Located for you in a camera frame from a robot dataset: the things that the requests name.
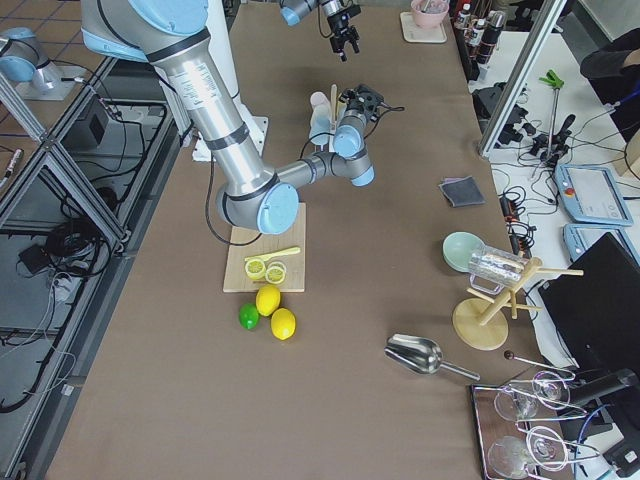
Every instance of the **blue tablet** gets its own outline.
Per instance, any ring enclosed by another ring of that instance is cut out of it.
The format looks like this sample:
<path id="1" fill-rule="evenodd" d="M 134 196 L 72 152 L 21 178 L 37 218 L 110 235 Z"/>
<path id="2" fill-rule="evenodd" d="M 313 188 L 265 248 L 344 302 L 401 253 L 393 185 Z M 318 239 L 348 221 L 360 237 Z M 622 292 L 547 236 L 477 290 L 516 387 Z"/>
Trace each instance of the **blue tablet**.
<path id="1" fill-rule="evenodd" d="M 608 168 L 558 165 L 555 179 L 564 208 L 575 221 L 633 225 L 633 217 Z"/>
<path id="2" fill-rule="evenodd" d="M 562 236 L 564 237 L 564 243 L 567 246 L 571 261 L 575 262 L 580 258 L 591 245 L 596 243 L 600 237 L 607 232 L 611 233 L 640 265 L 640 255 L 638 255 L 638 252 L 633 247 L 631 239 L 627 236 L 623 227 L 595 223 L 568 223 L 562 229 Z"/>

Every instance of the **lemon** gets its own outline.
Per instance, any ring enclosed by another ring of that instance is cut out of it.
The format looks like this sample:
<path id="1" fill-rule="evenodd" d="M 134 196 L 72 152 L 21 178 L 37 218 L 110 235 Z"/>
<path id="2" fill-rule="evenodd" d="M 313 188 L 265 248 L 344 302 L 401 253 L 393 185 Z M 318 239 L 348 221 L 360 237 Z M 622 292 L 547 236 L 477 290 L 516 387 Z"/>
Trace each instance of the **lemon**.
<path id="1" fill-rule="evenodd" d="M 260 287 L 256 295 L 256 307 L 263 317 L 268 317 L 280 306 L 280 290 L 275 285 Z"/>
<path id="2" fill-rule="evenodd" d="M 279 308 L 271 317 L 271 333 L 273 336 L 286 340 L 296 331 L 296 317 L 286 308 Z"/>
<path id="3" fill-rule="evenodd" d="M 264 277 L 266 266 L 260 259 L 249 260 L 244 264 L 244 271 L 251 280 L 260 280 Z"/>
<path id="4" fill-rule="evenodd" d="M 287 275 L 287 267 L 282 262 L 271 262 L 264 275 L 264 279 L 273 284 L 280 285 L 284 282 L 284 278 Z"/>

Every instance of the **green clip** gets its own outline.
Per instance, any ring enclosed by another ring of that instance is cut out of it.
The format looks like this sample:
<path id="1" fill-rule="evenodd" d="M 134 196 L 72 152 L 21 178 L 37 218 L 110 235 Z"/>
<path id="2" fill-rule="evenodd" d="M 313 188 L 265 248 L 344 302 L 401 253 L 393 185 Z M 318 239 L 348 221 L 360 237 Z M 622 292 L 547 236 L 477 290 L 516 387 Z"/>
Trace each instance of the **green clip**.
<path id="1" fill-rule="evenodd" d="M 549 70 L 546 77 L 540 77 L 540 81 L 546 83 L 554 90 L 560 90 L 564 85 L 564 80 L 561 80 L 553 70 Z"/>

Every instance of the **silver scoop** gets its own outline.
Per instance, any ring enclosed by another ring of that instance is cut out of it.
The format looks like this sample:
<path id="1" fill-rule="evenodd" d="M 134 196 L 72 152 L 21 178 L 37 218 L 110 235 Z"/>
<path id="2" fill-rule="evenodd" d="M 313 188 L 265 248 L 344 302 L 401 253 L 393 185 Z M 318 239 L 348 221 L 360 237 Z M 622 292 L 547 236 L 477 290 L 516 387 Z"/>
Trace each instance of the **silver scoop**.
<path id="1" fill-rule="evenodd" d="M 396 333 L 389 337 L 384 353 L 416 373 L 430 375 L 440 367 L 464 375 L 476 382 L 480 375 L 442 359 L 442 350 L 433 340 Z"/>

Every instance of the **green lime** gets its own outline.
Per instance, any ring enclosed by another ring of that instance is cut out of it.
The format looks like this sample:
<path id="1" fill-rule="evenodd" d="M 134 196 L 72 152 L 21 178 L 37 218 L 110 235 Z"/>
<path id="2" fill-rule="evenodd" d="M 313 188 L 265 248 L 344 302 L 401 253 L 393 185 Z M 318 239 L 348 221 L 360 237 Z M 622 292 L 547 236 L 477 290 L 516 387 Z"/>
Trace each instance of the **green lime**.
<path id="1" fill-rule="evenodd" d="M 245 303 L 242 307 L 240 307 L 238 320 L 240 320 L 240 325 L 242 325 L 244 328 L 246 328 L 247 330 L 253 330 L 258 326 L 258 322 L 260 321 L 260 314 L 258 313 L 258 309 L 253 303 Z"/>

